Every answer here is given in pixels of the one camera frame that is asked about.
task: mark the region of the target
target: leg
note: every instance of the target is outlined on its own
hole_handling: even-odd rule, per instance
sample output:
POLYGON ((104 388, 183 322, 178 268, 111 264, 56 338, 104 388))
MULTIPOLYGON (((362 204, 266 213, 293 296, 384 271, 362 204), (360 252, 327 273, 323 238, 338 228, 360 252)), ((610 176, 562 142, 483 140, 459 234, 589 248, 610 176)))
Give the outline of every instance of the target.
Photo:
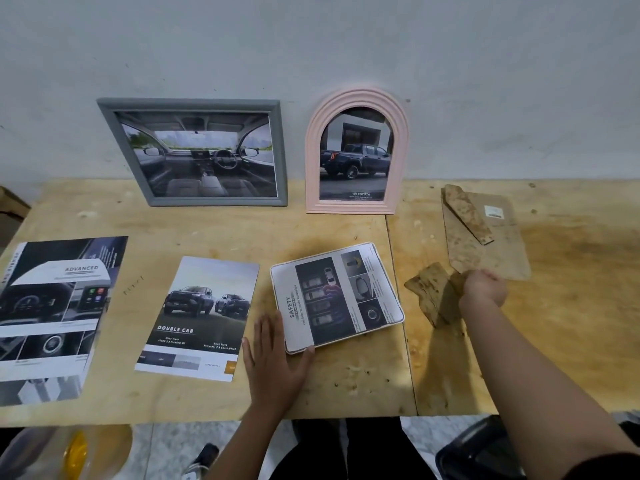
POLYGON ((294 428, 298 444, 278 464, 271 480, 347 479, 340 438, 329 421, 303 419, 294 428))
POLYGON ((404 434, 400 418, 347 419, 349 480, 436 479, 404 434))

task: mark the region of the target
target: floor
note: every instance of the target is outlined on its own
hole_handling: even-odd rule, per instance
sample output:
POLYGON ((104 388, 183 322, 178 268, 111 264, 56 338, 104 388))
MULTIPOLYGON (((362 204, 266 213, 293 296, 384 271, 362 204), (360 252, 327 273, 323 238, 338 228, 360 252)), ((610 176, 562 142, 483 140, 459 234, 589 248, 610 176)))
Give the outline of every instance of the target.
MULTIPOLYGON (((435 454, 462 431, 484 416, 439 416, 402 418, 404 431, 422 457, 437 472, 435 454)), ((176 480, 206 443, 220 449, 231 439, 237 421, 138 424, 129 459, 117 480, 176 480)), ((343 443, 346 439, 341 425, 343 443)), ((290 421, 280 423, 269 444, 260 480, 267 480, 284 455, 295 446, 290 421)))

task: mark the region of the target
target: brochure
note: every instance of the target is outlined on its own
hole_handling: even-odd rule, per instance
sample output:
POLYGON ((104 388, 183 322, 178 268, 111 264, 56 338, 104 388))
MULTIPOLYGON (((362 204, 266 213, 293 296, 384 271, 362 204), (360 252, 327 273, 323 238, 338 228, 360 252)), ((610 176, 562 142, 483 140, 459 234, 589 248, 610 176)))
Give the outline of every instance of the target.
POLYGON ((0 406, 75 399, 126 236, 18 245, 0 282, 0 406))
POLYGON ((271 267, 287 352, 404 321, 372 242, 271 267))
POLYGON ((259 269, 184 256, 135 369, 233 379, 259 269))

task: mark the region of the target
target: framed picture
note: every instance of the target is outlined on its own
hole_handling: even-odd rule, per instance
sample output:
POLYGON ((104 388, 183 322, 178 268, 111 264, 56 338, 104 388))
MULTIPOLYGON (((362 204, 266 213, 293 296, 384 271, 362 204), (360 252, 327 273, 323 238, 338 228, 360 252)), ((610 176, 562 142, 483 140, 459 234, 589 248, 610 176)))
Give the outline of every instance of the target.
POLYGON ((149 205, 286 205, 280 102, 100 98, 149 205))
POLYGON ((307 212, 393 214, 409 128, 379 89, 349 89, 316 110, 305 141, 307 212))

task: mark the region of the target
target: person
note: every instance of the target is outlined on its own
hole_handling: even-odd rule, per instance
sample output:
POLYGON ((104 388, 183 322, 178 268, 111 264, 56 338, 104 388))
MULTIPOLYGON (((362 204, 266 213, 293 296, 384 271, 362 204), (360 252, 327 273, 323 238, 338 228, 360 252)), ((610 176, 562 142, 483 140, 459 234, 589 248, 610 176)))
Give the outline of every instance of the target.
MULTIPOLYGON (((517 331, 500 307, 503 279, 468 273, 460 311, 484 381, 520 463, 532 480, 638 478, 640 451, 610 414, 517 331)), ((243 339, 251 406, 207 480, 258 478, 278 423, 303 386, 313 347, 290 368, 282 317, 263 315, 253 348, 243 339)), ((348 419, 347 464, 328 422, 302 420, 299 443, 276 467, 287 478, 435 478, 400 426, 399 418, 348 419)))

